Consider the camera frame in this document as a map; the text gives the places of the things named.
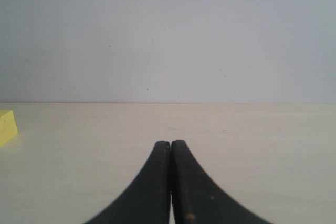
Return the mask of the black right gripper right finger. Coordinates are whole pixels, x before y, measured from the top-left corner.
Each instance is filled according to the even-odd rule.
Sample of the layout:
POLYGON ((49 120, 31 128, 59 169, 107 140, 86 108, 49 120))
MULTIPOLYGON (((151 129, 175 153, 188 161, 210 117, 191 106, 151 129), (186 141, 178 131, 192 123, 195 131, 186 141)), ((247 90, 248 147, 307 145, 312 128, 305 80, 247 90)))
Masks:
POLYGON ((184 140, 171 145, 171 193, 175 223, 268 223, 225 193, 184 140))

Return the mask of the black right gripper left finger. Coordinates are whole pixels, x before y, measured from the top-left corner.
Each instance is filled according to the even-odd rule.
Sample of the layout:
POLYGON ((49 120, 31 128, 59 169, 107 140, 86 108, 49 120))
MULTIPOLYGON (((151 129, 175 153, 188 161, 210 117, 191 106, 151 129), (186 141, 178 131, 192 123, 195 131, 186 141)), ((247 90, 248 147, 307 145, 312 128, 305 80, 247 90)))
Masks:
POLYGON ((132 183, 87 223, 169 223, 170 143, 157 141, 132 183))

